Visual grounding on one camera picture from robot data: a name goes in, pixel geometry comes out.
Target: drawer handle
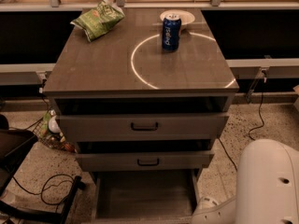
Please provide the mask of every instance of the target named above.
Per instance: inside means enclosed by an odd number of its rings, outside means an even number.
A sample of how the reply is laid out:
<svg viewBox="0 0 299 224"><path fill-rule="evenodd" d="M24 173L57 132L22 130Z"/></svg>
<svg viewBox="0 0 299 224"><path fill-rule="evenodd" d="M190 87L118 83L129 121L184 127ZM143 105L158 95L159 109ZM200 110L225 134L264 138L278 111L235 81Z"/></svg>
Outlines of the drawer handle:
<svg viewBox="0 0 299 224"><path fill-rule="evenodd" d="M138 160L137 160L137 164L138 164L138 166L141 166L141 167L158 166L158 165L160 164L160 160L157 159L157 161L154 162L154 163L145 163L145 162L142 163L142 161L140 161L140 159L138 159Z"/></svg>
<svg viewBox="0 0 299 224"><path fill-rule="evenodd" d="M158 127L159 127L158 122L155 122L155 124L152 126L141 126L141 125L136 125L134 123L131 123L131 129L133 131L156 131L158 130Z"/></svg>

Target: blue can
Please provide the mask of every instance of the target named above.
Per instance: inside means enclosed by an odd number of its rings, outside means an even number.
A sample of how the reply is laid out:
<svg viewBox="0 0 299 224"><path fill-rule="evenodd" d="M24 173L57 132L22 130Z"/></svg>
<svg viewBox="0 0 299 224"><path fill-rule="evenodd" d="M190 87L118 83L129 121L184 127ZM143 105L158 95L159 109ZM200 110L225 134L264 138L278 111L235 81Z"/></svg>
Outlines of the blue can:
<svg viewBox="0 0 299 224"><path fill-rule="evenodd" d="M181 19L177 14L166 14L163 21L162 48L167 51L178 49Z"/></svg>

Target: gray tabletop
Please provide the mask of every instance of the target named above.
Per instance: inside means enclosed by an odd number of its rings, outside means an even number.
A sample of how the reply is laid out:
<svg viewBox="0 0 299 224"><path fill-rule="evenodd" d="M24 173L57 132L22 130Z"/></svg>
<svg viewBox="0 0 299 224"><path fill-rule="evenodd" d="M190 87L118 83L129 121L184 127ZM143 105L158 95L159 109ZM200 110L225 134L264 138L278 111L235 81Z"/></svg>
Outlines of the gray tabletop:
<svg viewBox="0 0 299 224"><path fill-rule="evenodd" d="M47 95L232 91L238 86L199 8L175 52L162 50L166 8L124 8L125 18L89 42L75 28L45 87Z"/></svg>

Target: cable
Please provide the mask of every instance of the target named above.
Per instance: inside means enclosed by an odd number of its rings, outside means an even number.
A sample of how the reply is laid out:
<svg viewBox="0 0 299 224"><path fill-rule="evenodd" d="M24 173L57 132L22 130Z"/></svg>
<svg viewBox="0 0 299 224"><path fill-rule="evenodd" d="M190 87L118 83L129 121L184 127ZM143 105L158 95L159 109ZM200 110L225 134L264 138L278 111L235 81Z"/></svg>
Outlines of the cable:
<svg viewBox="0 0 299 224"><path fill-rule="evenodd" d="M46 113L48 113L49 110L50 110L50 105L49 105L48 102L46 102L44 96L42 96L41 99L42 99L43 102L47 105L47 112L46 112ZM12 129L12 130L21 130L21 131L29 130L29 129L32 128L33 126L37 125L42 119L43 119L43 117L40 118L39 120L37 120L36 122L34 122L33 124L29 125L27 128L24 128L24 129L15 128L15 127L9 127L9 129Z"/></svg>
<svg viewBox="0 0 299 224"><path fill-rule="evenodd" d="M252 129L249 130L249 138L250 138L251 140L255 140L255 139L251 136L250 133L251 133L252 131L254 131L254 130L261 129L261 128L264 126L264 121L263 121L263 117L262 117L262 114L261 114L262 104L263 104L263 86L262 86L261 102L260 102L260 106L259 106L259 116L260 116L260 119L261 119L261 121L262 121L262 125L257 126L257 127L254 127L254 128L252 128Z"/></svg>
<svg viewBox="0 0 299 224"><path fill-rule="evenodd" d="M235 168L235 171L237 172L237 167L236 167L236 165L235 165L235 162L233 161L233 159L231 158L231 156L230 156L230 155L228 154L228 152L226 151L226 148L225 148L223 142L221 141L221 139L218 138L218 140L220 141L220 143L221 143L221 145L222 145L222 147L223 147L223 149L224 149L224 152L225 152L227 158L231 161L231 163L233 164L233 166L234 166L234 168Z"/></svg>
<svg viewBox="0 0 299 224"><path fill-rule="evenodd" d="M63 180L63 181L61 181L61 182L60 182L59 184L57 184L57 185L52 184L52 185L46 187L47 184L48 184L53 178L55 178L55 177L57 177L57 176L67 176L67 177L69 177L71 180ZM31 194L31 195L35 195L35 196L40 195L40 199L41 199L41 201L42 201L44 204L46 204L46 205L57 205L57 207L56 207L56 211L57 211L57 209L58 209L58 206L59 206L60 204L62 204L62 203L67 199L68 195L64 196L64 197L63 197L59 202L57 202L57 203L49 203L49 202L47 202L47 201L44 199L44 197L43 197L44 192L45 192L46 190L52 188L52 187L56 187L56 188L57 188L57 187L59 187L61 184L65 183L65 182L70 182L71 184L74 183L74 178L73 178L71 175L65 175L65 174L53 175L53 176L51 176L50 178L48 178L48 180L45 182L45 184L44 184L43 187L42 187L42 190L41 190L39 193L33 193L33 192L29 191L28 189L24 188L14 176L13 176L12 178L15 180L15 182L17 183L17 185L18 185L22 190L24 190L25 192L27 192L27 193L29 193L29 194Z"/></svg>

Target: speckled floor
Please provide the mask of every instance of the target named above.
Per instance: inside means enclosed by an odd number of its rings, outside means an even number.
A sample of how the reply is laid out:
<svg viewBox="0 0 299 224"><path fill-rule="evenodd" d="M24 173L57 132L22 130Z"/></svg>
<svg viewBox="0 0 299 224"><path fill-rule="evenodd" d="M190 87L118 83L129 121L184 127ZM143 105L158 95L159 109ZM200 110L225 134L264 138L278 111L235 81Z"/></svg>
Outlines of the speckled floor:
<svg viewBox="0 0 299 224"><path fill-rule="evenodd" d="M249 130L262 124L258 112L259 99L259 94L256 94L257 102L247 104L244 102L245 99L238 97L229 109L230 118L222 133L221 141L236 165L242 150L252 141L249 138ZM22 129L40 119L46 109L47 106L43 102L8 101L0 113L8 118L11 127ZM261 115L264 126L251 132L253 138L275 139L299 150L299 112L291 102L265 103L261 107ZM235 195L236 172L219 140L216 141L213 149L214 159L209 168L204 169L201 174L198 188L201 197L213 197L222 203ZM93 210L95 185L89 174L80 170L74 154L50 149L38 142L15 176L25 188L32 192L39 192L47 179L57 174L82 176L82 181L87 186L85 190L78 192L67 223L89 223ZM55 182L59 183L67 178L59 176ZM45 193L45 199L51 203L57 202L65 196L68 188L68 182L63 183L59 188L52 188ZM56 206L43 204L38 196L24 192L15 181L11 181L8 189L16 195L15 204L18 206L50 211L56 209Z"/></svg>

